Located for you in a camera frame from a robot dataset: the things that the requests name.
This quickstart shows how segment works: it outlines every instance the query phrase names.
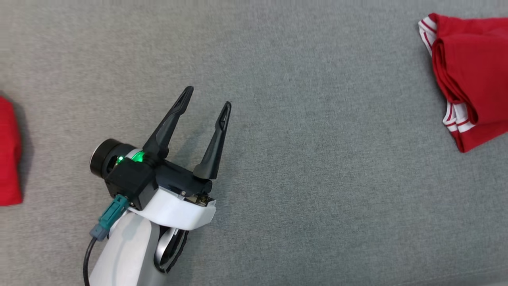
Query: folded red cloth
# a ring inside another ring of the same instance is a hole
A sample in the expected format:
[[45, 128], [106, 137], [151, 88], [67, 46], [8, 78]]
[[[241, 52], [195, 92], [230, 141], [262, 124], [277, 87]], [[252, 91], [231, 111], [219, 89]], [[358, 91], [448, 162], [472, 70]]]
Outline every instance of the folded red cloth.
[[437, 83], [443, 123], [461, 152], [508, 132], [508, 18], [430, 14], [419, 22]]
[[21, 138], [12, 104], [0, 96], [0, 206], [20, 204], [23, 199], [18, 181]]

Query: gray fabric surface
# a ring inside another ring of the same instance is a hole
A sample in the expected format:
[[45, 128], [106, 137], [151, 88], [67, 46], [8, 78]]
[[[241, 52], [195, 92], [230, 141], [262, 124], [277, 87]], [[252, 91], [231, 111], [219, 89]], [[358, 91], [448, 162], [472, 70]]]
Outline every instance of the gray fabric surface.
[[459, 153], [416, 26], [433, 11], [506, 16], [505, 1], [0, 10], [25, 200], [0, 209], [1, 285], [82, 284], [110, 201], [90, 154], [109, 137], [141, 146], [188, 84], [169, 159], [199, 163], [226, 100], [233, 113], [217, 214], [168, 285], [508, 280], [508, 136]]

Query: folded red garment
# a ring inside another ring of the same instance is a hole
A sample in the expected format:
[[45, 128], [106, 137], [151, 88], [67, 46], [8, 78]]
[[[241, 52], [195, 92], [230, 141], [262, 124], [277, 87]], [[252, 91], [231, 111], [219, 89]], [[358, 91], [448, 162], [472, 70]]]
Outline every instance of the folded red garment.
[[443, 123], [461, 152], [508, 132], [508, 18], [430, 14], [419, 22], [437, 83]]
[[21, 139], [14, 109], [0, 96], [0, 206], [20, 204], [23, 199], [18, 181]]

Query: teal connector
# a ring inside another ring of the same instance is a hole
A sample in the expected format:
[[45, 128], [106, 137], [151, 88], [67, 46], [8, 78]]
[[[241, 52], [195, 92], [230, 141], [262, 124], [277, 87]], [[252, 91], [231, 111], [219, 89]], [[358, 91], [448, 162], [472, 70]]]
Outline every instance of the teal connector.
[[90, 235], [97, 238], [98, 241], [103, 241], [108, 235], [109, 229], [111, 229], [128, 207], [129, 200], [121, 194], [116, 195], [115, 199], [113, 199], [109, 207], [99, 218], [99, 223], [90, 231]]

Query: robotic arm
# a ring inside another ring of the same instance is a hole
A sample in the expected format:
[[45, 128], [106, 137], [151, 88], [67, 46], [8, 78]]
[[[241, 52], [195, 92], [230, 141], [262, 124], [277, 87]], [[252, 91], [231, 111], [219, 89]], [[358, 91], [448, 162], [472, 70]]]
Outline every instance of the robotic arm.
[[[86, 286], [163, 285], [189, 231], [212, 220], [211, 180], [217, 178], [231, 103], [222, 108], [203, 160], [193, 172], [165, 160], [193, 90], [185, 88], [142, 149], [108, 139], [92, 154], [90, 170], [104, 179], [114, 200], [90, 231], [83, 263]], [[106, 236], [108, 243], [88, 278], [90, 252]]]

